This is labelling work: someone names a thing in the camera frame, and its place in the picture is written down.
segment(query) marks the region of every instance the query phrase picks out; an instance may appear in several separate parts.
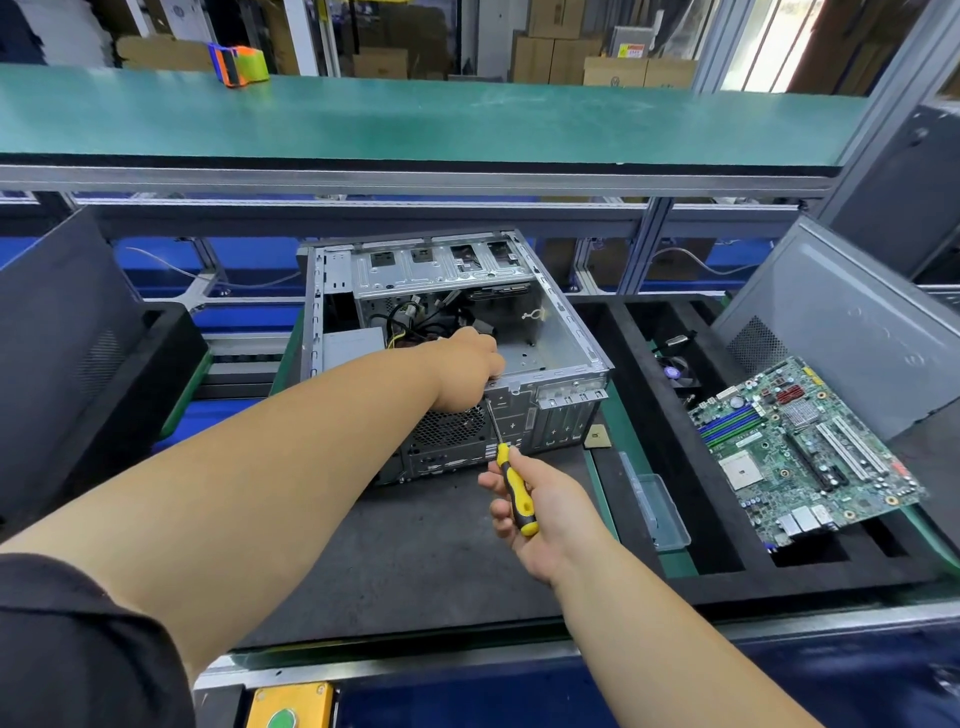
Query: motherboard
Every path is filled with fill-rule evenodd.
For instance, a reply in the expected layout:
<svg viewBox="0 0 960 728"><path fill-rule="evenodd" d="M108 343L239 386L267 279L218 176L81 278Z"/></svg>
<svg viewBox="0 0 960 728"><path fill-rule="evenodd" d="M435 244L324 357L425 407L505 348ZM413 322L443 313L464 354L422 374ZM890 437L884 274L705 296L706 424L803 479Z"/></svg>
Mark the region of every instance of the motherboard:
<svg viewBox="0 0 960 728"><path fill-rule="evenodd" d="M797 357L701 402L690 417L768 550L926 496Z"/></svg>

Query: fan grille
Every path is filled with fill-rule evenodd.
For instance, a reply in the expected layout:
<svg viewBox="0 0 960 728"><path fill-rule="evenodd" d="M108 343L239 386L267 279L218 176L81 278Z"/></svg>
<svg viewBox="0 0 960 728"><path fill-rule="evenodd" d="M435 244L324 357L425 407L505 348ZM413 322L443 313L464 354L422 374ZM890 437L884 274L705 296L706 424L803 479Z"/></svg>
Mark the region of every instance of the fan grille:
<svg viewBox="0 0 960 728"><path fill-rule="evenodd" d="M413 431L416 445L430 448L452 448L482 434L487 418L477 405L466 412L427 412Z"/></svg>

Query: yellow box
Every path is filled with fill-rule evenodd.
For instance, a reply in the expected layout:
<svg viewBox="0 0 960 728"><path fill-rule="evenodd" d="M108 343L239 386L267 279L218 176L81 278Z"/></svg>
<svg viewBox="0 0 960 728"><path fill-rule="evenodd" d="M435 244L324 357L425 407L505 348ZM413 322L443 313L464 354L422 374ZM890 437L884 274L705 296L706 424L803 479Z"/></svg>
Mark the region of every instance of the yellow box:
<svg viewBox="0 0 960 728"><path fill-rule="evenodd" d="M329 728L333 686L303 683L261 688L253 694L247 728Z"/></svg>

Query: black foam insert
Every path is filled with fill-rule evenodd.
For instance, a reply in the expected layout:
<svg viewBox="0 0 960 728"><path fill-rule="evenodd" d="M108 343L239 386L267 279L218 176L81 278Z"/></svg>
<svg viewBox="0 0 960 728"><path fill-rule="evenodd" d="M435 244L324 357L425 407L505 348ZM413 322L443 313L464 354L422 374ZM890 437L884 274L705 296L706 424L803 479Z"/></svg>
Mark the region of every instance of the black foam insert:
<svg viewBox="0 0 960 728"><path fill-rule="evenodd" d="M593 496L581 448L541 457ZM238 649L560 617L497 539L469 468L370 489L306 578Z"/></svg>

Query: workbench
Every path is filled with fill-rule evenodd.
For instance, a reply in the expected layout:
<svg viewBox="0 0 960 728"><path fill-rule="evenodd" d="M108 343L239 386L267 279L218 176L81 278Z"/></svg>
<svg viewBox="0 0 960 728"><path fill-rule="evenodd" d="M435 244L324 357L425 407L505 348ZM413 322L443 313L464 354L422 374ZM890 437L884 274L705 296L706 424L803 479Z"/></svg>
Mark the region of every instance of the workbench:
<svg viewBox="0 0 960 728"><path fill-rule="evenodd" d="M9 64L0 97L0 188L437 194L818 196L866 103Z"/></svg>

